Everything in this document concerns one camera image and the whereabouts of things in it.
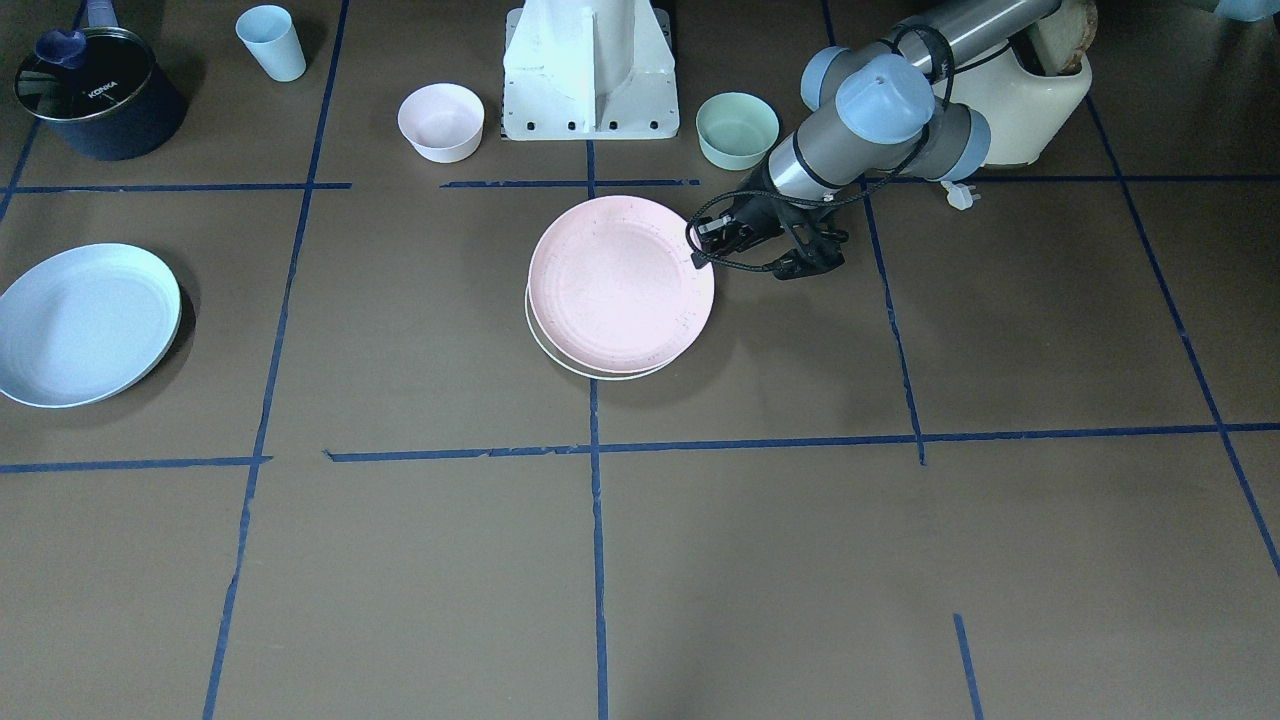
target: plastic bowl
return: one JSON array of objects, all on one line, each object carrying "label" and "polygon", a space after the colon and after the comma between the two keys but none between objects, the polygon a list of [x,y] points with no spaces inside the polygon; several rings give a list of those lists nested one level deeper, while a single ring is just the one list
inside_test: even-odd
[{"label": "plastic bowl", "polygon": [[745,92],[722,92],[698,109],[698,145],[717,168],[754,168],[778,141],[778,115],[769,104]]},{"label": "plastic bowl", "polygon": [[419,155],[434,163],[457,163],[480,146],[484,102],[461,85],[440,82],[410,94],[396,122]]}]

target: blue tape line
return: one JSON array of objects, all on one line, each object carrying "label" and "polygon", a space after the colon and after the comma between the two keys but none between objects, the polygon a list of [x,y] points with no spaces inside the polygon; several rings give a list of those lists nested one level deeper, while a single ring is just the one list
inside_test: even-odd
[{"label": "blue tape line", "polygon": [[[873,179],[879,179],[878,176],[873,176]],[[890,178],[891,184],[931,184],[934,181],[918,178],[918,177],[905,177],[897,176]],[[1018,183],[1115,183],[1116,178],[1114,176],[987,176],[978,174],[968,178],[968,182],[974,183],[1005,183],[1005,184],[1018,184]]]},{"label": "blue tape line", "polygon": [[595,520],[595,685],[599,720],[609,720],[609,651],[604,625],[604,515],[600,507],[600,393],[591,380],[591,516]]},{"label": "blue tape line", "polygon": [[[1240,432],[1276,432],[1280,423],[1229,425]],[[992,442],[1028,439],[1121,438],[1144,436],[1213,434],[1217,425],[1151,425],[1132,428],[1066,428],[1057,430],[991,430],[978,433],[920,433],[887,436],[840,436],[762,439],[694,439],[663,442],[618,442],[596,445],[552,445],[527,447],[471,447],[460,450],[407,450],[393,452],[332,452],[333,462],[392,462],[410,460],[449,460],[465,457],[517,457],[529,455],[586,455],[626,452],[668,452],[701,450],[767,450],[785,447],[851,447],[863,445],[915,445],[924,442]]]},{"label": "blue tape line", "polygon": [[1231,433],[1268,433],[1280,430],[1280,423],[1228,423],[1226,430]]},{"label": "blue tape line", "polygon": [[595,181],[599,187],[680,187],[684,184],[699,184],[698,181],[689,179],[621,179],[621,181]]},{"label": "blue tape line", "polygon": [[536,455],[586,455],[589,445],[554,445],[543,447],[468,447],[461,450],[408,450],[401,452],[330,452],[333,462],[397,462],[408,460],[454,460],[465,457],[527,457]]},{"label": "blue tape line", "polygon": [[956,612],[951,619],[956,625],[956,641],[960,643],[960,661],[964,662],[964,679],[969,685],[969,702],[973,703],[973,720],[983,720],[982,697],[978,694],[978,676],[973,673],[973,656],[969,653],[969,634],[964,629],[964,618]]},{"label": "blue tape line", "polygon": [[666,452],[671,450],[765,450],[771,447],[847,447],[856,445],[911,445],[915,436],[855,436],[771,439],[701,439],[600,445],[600,452]]},{"label": "blue tape line", "polygon": [[822,0],[822,20],[827,24],[827,45],[836,45],[836,27],[831,22],[831,3]]},{"label": "blue tape line", "polygon": [[1138,204],[1133,200],[1133,193],[1129,191],[1129,183],[1125,181],[1125,176],[1120,169],[1120,160],[1115,154],[1115,149],[1111,146],[1111,141],[1107,137],[1106,128],[1102,126],[1102,117],[1098,114],[1097,106],[1093,104],[1092,95],[1085,95],[1084,101],[1089,108],[1089,115],[1093,118],[1093,124],[1098,129],[1098,135],[1102,137],[1102,147],[1107,152],[1107,158],[1111,159],[1111,167],[1115,169],[1116,178],[1120,179],[1120,188],[1124,191],[1125,204],[1129,206],[1129,214],[1133,217],[1134,227],[1138,228],[1138,237],[1142,240],[1142,249],[1147,254],[1147,261],[1151,264],[1151,270],[1156,275],[1156,282],[1160,284],[1160,292],[1165,297],[1165,305],[1169,307],[1169,315],[1174,320],[1174,327],[1178,329],[1178,334],[1183,341],[1183,348],[1187,351],[1187,359],[1192,364],[1192,369],[1196,372],[1196,382],[1199,383],[1201,393],[1204,396],[1204,402],[1208,405],[1210,414],[1213,416],[1213,424],[1217,428],[1219,436],[1222,438],[1222,447],[1226,450],[1226,456],[1231,461],[1231,469],[1235,470],[1235,480],[1240,486],[1240,492],[1244,493],[1244,500],[1249,506],[1249,511],[1253,514],[1253,521],[1258,527],[1258,533],[1262,536],[1262,544],[1267,548],[1267,555],[1271,556],[1271,566],[1275,569],[1276,575],[1280,575],[1280,552],[1276,551],[1275,541],[1271,538],[1271,530],[1267,528],[1266,518],[1262,516],[1262,509],[1258,506],[1258,501],[1253,495],[1253,488],[1249,486],[1249,479],[1244,474],[1244,468],[1240,465],[1240,459],[1235,454],[1235,447],[1231,445],[1231,434],[1228,432],[1226,424],[1222,421],[1222,414],[1219,411],[1217,402],[1213,400],[1213,393],[1208,387],[1208,379],[1204,377],[1204,370],[1201,368],[1199,359],[1196,356],[1196,347],[1192,345],[1190,334],[1187,332],[1187,324],[1183,323],[1181,313],[1178,311],[1178,304],[1174,301],[1174,293],[1169,287],[1169,282],[1165,279],[1165,272],[1160,266],[1160,259],[1156,258],[1156,249],[1151,245],[1151,238],[1147,234],[1147,228],[1142,222],[1142,215],[1138,213]]},{"label": "blue tape line", "polygon": [[[293,279],[297,277],[298,255],[302,252],[302,238],[306,234],[307,215],[311,211],[311,193],[320,165],[320,149],[324,145],[325,122],[329,115],[329,102],[333,99],[334,79],[338,76],[338,58],[342,54],[342,40],[347,28],[347,10],[349,0],[342,0],[342,10],[338,14],[338,28],[334,32],[333,56],[329,60],[329,77],[326,79],[324,100],[320,104],[320,118],[316,122],[316,138],[311,149],[311,167],[307,170],[307,187],[302,192],[302,208],[298,210],[298,228],[293,237],[293,252],[289,258],[289,270],[284,282],[284,299],[280,301],[280,316],[275,328],[275,345],[271,348],[271,364],[266,377],[266,389],[262,393],[262,416],[259,421],[257,437],[253,441],[253,455],[262,455],[266,445],[266,429],[271,419],[271,405],[275,395],[275,380],[280,369],[280,355],[284,350],[284,332],[289,319],[289,297],[293,293]],[[230,633],[232,615],[236,610],[236,593],[239,588],[241,569],[244,565],[244,547],[248,542],[250,509],[253,496],[257,492],[257,477],[260,465],[253,465],[248,470],[248,480],[244,484],[244,505],[241,509],[239,541],[236,550],[236,570],[232,582],[227,585],[227,597],[223,601],[223,619],[218,629],[218,644],[214,650],[214,664],[209,674],[209,689],[205,693],[205,708],[202,720],[212,720],[218,702],[218,685],[221,682],[223,661],[227,656],[227,638]]]},{"label": "blue tape line", "polygon": [[650,178],[650,179],[617,179],[617,181],[598,181],[593,179],[595,172],[595,150],[594,147],[589,151],[590,165],[588,167],[589,177],[585,181],[453,181],[447,182],[440,186],[442,190],[500,190],[508,187],[585,187],[590,192],[593,186],[596,187],[681,187],[685,184],[699,186],[701,181],[696,178],[690,179],[672,179],[672,178]]},{"label": "blue tape line", "polygon": [[500,187],[586,187],[586,181],[453,181],[442,190],[493,190]]},{"label": "blue tape line", "polygon": [[17,192],[18,179],[22,177],[22,172],[27,169],[27,159],[31,158],[31,147],[36,143],[37,132],[40,132],[40,120],[31,123],[31,131],[27,132],[27,142],[22,146],[22,152],[18,155],[18,163],[13,167],[13,174],[9,176],[9,188],[4,197],[0,197],[0,222],[4,222],[4,217],[9,213],[9,202]]},{"label": "blue tape line", "polygon": [[227,657],[227,638],[230,637],[232,630],[236,592],[239,589],[239,575],[244,568],[244,547],[248,544],[250,506],[253,503],[253,495],[257,493],[259,468],[260,465],[250,468],[248,480],[244,483],[244,502],[241,505],[239,533],[236,541],[236,569],[232,571],[232,582],[227,584],[227,594],[223,597],[223,616],[218,623],[218,643],[214,646],[214,665],[209,671],[209,689],[205,691],[202,720],[212,720],[214,706],[218,703],[218,687],[223,679],[223,660]]},{"label": "blue tape line", "polygon": [[56,192],[243,192],[266,190],[351,190],[349,182],[210,183],[210,184],[68,184],[14,188],[19,195]]},{"label": "blue tape line", "polygon": [[586,141],[586,199],[595,200],[595,141],[591,140]]},{"label": "blue tape line", "polygon": [[165,457],[159,460],[95,460],[74,462],[27,462],[0,465],[0,475],[23,473],[81,473],[92,470],[154,470],[173,468],[244,468],[269,462],[269,456],[252,457]]},{"label": "blue tape line", "polygon": [[1217,425],[1153,425],[1134,428],[1074,428],[1060,430],[992,430],[984,433],[925,433],[924,442],[989,442],[998,439],[1071,439],[1216,433]]},{"label": "blue tape line", "polygon": [[1124,176],[1129,182],[1280,182],[1280,176]]},{"label": "blue tape line", "polygon": [[[867,178],[859,179],[863,192],[867,192]],[[924,439],[920,436],[920,415],[915,409],[915,392],[911,391],[911,373],[906,366],[906,350],[902,347],[902,333],[897,327],[897,313],[893,311],[893,293],[888,287],[888,270],[884,268],[884,252],[881,249],[879,232],[876,227],[876,210],[872,208],[870,196],[863,197],[863,209],[867,211],[867,227],[872,236],[872,250],[876,252],[876,269],[881,274],[881,284],[884,287],[884,309],[888,313],[888,327],[893,332],[893,343],[897,346],[897,363],[902,372],[902,389],[906,392],[906,410],[911,418],[911,432],[915,433],[915,451],[919,455],[920,465],[927,465],[924,457]]]}]

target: paper cup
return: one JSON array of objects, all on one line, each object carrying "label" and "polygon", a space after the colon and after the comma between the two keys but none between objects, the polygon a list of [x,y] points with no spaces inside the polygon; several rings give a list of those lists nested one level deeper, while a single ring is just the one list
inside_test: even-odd
[{"label": "paper cup", "polygon": [[236,20],[236,36],[274,81],[297,79],[307,69],[293,18],[279,5],[259,5],[244,10]]},{"label": "paper cup", "polygon": [[778,115],[745,92],[722,92],[698,109],[698,145],[717,168],[754,168],[778,141]]},{"label": "paper cup", "polygon": [[457,163],[480,146],[484,102],[461,85],[440,82],[415,90],[401,102],[396,119],[419,155]]}]

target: light blue cup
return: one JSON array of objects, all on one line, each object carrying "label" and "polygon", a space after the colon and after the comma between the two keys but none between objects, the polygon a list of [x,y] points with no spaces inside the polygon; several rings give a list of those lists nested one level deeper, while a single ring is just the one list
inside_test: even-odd
[{"label": "light blue cup", "polygon": [[307,69],[289,12],[279,5],[250,8],[236,20],[236,35],[278,82],[297,79]]}]

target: black cable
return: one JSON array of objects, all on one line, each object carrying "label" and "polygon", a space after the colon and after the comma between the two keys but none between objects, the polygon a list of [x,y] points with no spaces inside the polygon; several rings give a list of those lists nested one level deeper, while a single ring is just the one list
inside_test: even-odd
[{"label": "black cable", "polygon": [[986,58],[983,58],[982,60],[978,60],[975,63],[969,63],[968,65],[956,68],[955,74],[966,73],[966,72],[969,72],[969,70],[972,70],[972,69],[974,69],[974,68],[977,68],[979,65],[986,65],[987,63],[995,60],[996,58],[1004,55],[1005,53],[1009,53],[1012,49],[1014,49],[1012,41],[1006,42],[1005,46],[1000,49],[1000,51],[992,53],[991,55],[987,55]]},{"label": "black cable", "polygon": [[[923,42],[923,45],[925,47],[925,50],[929,51],[929,61],[933,65],[932,67],[932,72],[931,72],[931,76],[932,76],[931,77],[931,82],[937,82],[937,79],[934,79],[934,78],[940,77],[940,73],[941,73],[941,77],[946,78],[946,83],[947,85],[943,88],[942,105],[943,106],[950,105],[951,104],[951,88],[952,88],[952,85],[955,82],[955,76],[956,76],[957,72],[960,72],[955,67],[955,51],[951,47],[951,42],[947,41],[946,36],[942,35],[941,32],[938,32],[937,28],[931,27],[931,26],[923,26],[923,24],[901,26],[899,28],[897,35],[893,37],[892,41],[888,41],[888,40],[884,40],[884,38],[879,38],[878,42],[882,42],[883,45],[887,45],[891,53],[893,53],[895,55],[901,56],[902,51],[900,49],[900,44],[901,44],[902,38],[906,37],[908,33],[915,33],[918,37],[920,37],[922,42]],[[928,42],[928,40],[925,40],[925,38],[933,40],[934,44],[931,45]],[[942,55],[941,58],[938,58],[938,53],[934,51],[936,47],[941,49],[941,55]],[[781,266],[782,258],[778,258],[777,260],[774,260],[773,263],[769,263],[767,265],[749,265],[746,263],[736,263],[733,260],[726,260],[723,258],[717,258],[717,256],[714,256],[714,255],[704,251],[696,242],[694,242],[692,236],[690,236],[690,231],[695,231],[696,229],[698,219],[703,217],[703,213],[705,213],[707,210],[709,210],[713,205],[716,205],[718,202],[723,202],[724,200],[730,200],[730,199],[733,199],[733,197],[746,197],[746,196],[768,197],[771,200],[778,200],[778,201],[782,201],[782,202],[790,202],[792,205],[799,205],[801,208],[809,208],[809,209],[818,209],[818,208],[832,208],[832,209],[835,209],[835,208],[842,208],[842,206],[849,205],[851,202],[858,202],[860,200],[865,200],[867,197],[870,197],[872,195],[874,195],[876,192],[878,192],[881,188],[883,188],[884,186],[887,186],[899,174],[901,174],[902,170],[905,170],[908,168],[908,165],[910,165],[915,160],[915,158],[919,156],[920,151],[924,150],[924,146],[928,142],[929,142],[929,126],[928,126],[928,123],[925,123],[925,126],[920,129],[920,138],[915,142],[915,146],[906,155],[906,158],[904,158],[902,161],[897,164],[897,167],[895,167],[892,170],[890,170],[883,178],[881,178],[879,181],[877,181],[874,184],[869,186],[868,188],[863,190],[861,192],[858,192],[855,195],[845,197],[844,200],[831,200],[831,201],[827,201],[827,200],[808,200],[808,199],[804,199],[804,197],[791,197],[791,196],[787,196],[787,195],[782,195],[781,192],[771,192],[771,191],[767,191],[767,190],[732,190],[730,192],[722,192],[721,195],[717,195],[716,197],[712,197],[710,200],[708,200],[701,208],[698,209],[696,213],[694,213],[694,215],[691,218],[689,218],[689,222],[685,223],[685,242],[689,245],[689,249],[694,251],[695,256],[703,259],[707,263],[712,263],[712,264],[716,264],[716,265],[722,265],[724,268],[732,268],[735,270],[746,270],[749,273],[772,273],[773,270],[776,270],[777,268]],[[785,228],[785,229],[787,229],[788,233],[794,236],[794,233],[790,232],[790,228]],[[840,232],[840,231],[819,231],[819,232],[822,233],[823,237],[838,237],[838,236],[844,236],[845,238],[849,237],[849,233],[844,233],[844,232]],[[796,240],[795,237],[792,237],[792,241],[799,246],[799,240]]]},{"label": "black cable", "polygon": [[[920,151],[924,150],[924,146],[928,142],[929,142],[929,126],[924,126],[920,131],[920,138],[915,142],[915,146],[906,155],[906,158],[904,158],[902,161],[897,164],[897,167],[890,170],[883,178],[876,181],[876,183],[869,186],[867,190],[863,190],[861,192],[858,192],[842,200],[809,200],[806,197],[791,197],[788,195],[782,195],[781,192],[772,192],[768,190],[731,190],[728,192],[722,192],[716,197],[708,200],[701,208],[698,209],[696,213],[692,214],[692,217],[689,218],[689,222],[685,223],[685,242],[689,245],[689,249],[694,251],[694,255],[701,258],[707,263],[722,265],[724,268],[732,268],[735,270],[746,270],[749,273],[772,273],[774,269],[781,266],[780,263],[782,260],[781,258],[765,265],[749,265],[746,263],[736,263],[733,260],[717,258],[704,251],[701,247],[699,247],[699,245],[694,242],[690,231],[696,231],[698,220],[699,218],[703,217],[703,213],[709,210],[713,205],[723,202],[724,200],[731,200],[733,197],[748,197],[748,196],[768,197],[771,200],[780,200],[783,202],[790,202],[792,205],[799,205],[801,208],[809,208],[809,209],[844,208],[845,205],[865,200],[872,195],[874,195],[876,192],[878,192],[884,186],[887,186],[899,174],[901,174],[901,172],[906,169],[906,167],[910,165],[916,156],[919,156]],[[828,236],[828,232],[823,231],[822,234],[826,237]],[[846,238],[849,237],[847,233],[840,233],[840,232],[832,232],[829,234],[844,234]]]}]

